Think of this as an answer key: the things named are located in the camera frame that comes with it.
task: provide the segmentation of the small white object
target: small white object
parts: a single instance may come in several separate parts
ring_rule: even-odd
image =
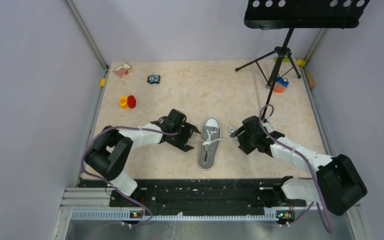
[[[346,0],[343,2],[344,7],[348,7],[349,5],[351,5],[351,0]]]
[[[260,5],[260,1],[258,1],[258,0],[255,0],[255,1],[252,2],[252,6],[254,8],[258,7],[259,5]]]
[[[268,0],[268,1],[265,2],[265,6],[267,8],[270,8],[272,5],[273,5],[273,1],[272,0]]]
[[[227,131],[228,131],[230,134],[232,134],[232,133],[234,133],[234,132],[236,131],[236,127],[234,127],[234,126],[229,126],[229,127],[227,128]]]
[[[336,5],[338,5],[338,0],[333,0],[330,2],[330,6],[333,8],[335,7]]]
[[[286,5],[286,1],[280,0],[278,5],[279,5],[279,7],[283,8]]]
[[[360,0],[360,1],[358,1],[358,2],[357,2],[357,7],[359,8],[359,7],[363,6],[364,3],[365,3],[365,0]]]
[[[109,181],[114,187],[120,189],[120,191],[130,196],[138,187],[138,183],[127,173],[125,169],[121,171],[115,179]]]

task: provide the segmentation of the tripod leg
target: tripod leg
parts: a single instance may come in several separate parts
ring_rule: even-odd
[[[287,58],[289,59],[290,64],[292,64],[292,67],[295,70],[296,75],[298,75],[298,78],[300,79],[301,78],[300,72],[298,71],[297,66],[295,66],[294,60],[292,60],[291,55],[292,55],[292,53],[289,52],[287,54]]]
[[[236,68],[235,71],[237,72],[237,71],[239,71],[239,70],[241,70],[241,69],[243,69],[243,68],[245,68],[245,67],[247,67],[247,66],[249,66],[249,65],[251,65],[251,64],[253,64],[253,63],[256,63],[257,61],[260,61],[261,59],[267,58],[268,56],[273,55],[273,54],[275,54],[275,53],[276,53],[276,51],[271,51],[271,52],[267,53],[267,54],[264,55],[264,56],[260,56],[259,58],[255,59],[255,60],[253,60],[253,61],[250,61],[250,62],[248,62],[248,63],[245,64],[245,65],[242,65],[242,66]]]
[[[274,64],[273,71],[271,72],[270,78],[268,79],[268,82],[271,83],[270,92],[268,93],[267,101],[265,104],[270,103],[270,98],[272,97],[273,90],[275,89],[275,83],[278,79],[279,70],[281,69],[282,61],[284,60],[283,56],[279,56],[277,58],[276,63]],[[262,112],[261,120],[263,120],[266,116],[266,110],[267,108],[264,108],[264,111]]]
[[[262,76],[263,76],[264,79],[265,79],[265,82],[266,82],[266,83],[269,83],[269,80],[267,80],[267,77],[266,77],[266,75],[264,74],[263,70],[261,69],[261,66],[260,66],[260,64],[258,63],[258,61],[256,61],[255,64],[257,64],[259,71],[261,72]]]

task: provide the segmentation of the tripod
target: tripod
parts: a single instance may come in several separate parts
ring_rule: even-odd
[[[269,104],[270,98],[272,97],[273,90],[275,89],[275,82],[278,79],[279,70],[281,69],[282,61],[284,58],[288,58],[290,61],[290,64],[292,64],[292,68],[289,69],[285,74],[287,74],[290,70],[294,69],[296,75],[298,75],[298,78],[299,79],[301,78],[300,72],[298,72],[297,66],[295,66],[295,63],[292,60],[291,49],[289,47],[287,47],[293,32],[294,32],[294,28],[289,28],[289,31],[287,32],[286,38],[285,38],[282,46],[277,46],[274,48],[274,51],[271,51],[271,52],[267,53],[266,55],[261,56],[255,60],[250,61],[247,64],[240,66],[240,67],[235,69],[235,71],[237,72],[237,71],[239,71],[239,70],[241,70],[241,69],[243,69],[243,68],[245,68],[245,67],[247,67],[253,63],[257,64],[258,69],[260,70],[260,72],[262,73],[262,75],[265,78],[265,81],[267,82],[267,85],[270,87],[270,92],[268,93],[267,101],[265,102],[266,105]],[[267,77],[264,74],[263,70],[261,69],[258,61],[260,61],[261,59],[267,58],[268,56],[271,56],[273,54],[277,54],[278,57],[277,57],[276,63],[274,64],[273,70],[271,71],[271,75],[270,75],[269,79],[267,80]],[[265,108],[264,111],[262,112],[262,116],[261,116],[262,119],[261,120],[263,120],[265,118],[266,110],[267,110],[267,108]]]

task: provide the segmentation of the blue toy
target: blue toy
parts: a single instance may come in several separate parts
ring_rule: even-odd
[[[160,83],[160,79],[161,79],[160,75],[151,74],[151,75],[148,76],[147,82],[149,84],[159,84]]]
[[[277,75],[277,82],[287,87],[289,85],[289,81],[287,78],[282,78],[279,74]]]

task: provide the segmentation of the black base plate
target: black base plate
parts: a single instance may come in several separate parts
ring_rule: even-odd
[[[147,206],[154,215],[244,216],[264,215],[265,199],[270,207],[288,207],[291,200],[281,199],[273,186],[281,178],[255,179],[135,179],[138,188],[131,197]],[[98,180],[81,180],[81,188],[104,188]],[[110,207],[137,205],[111,192]],[[295,207],[305,207],[304,200],[293,200]]]

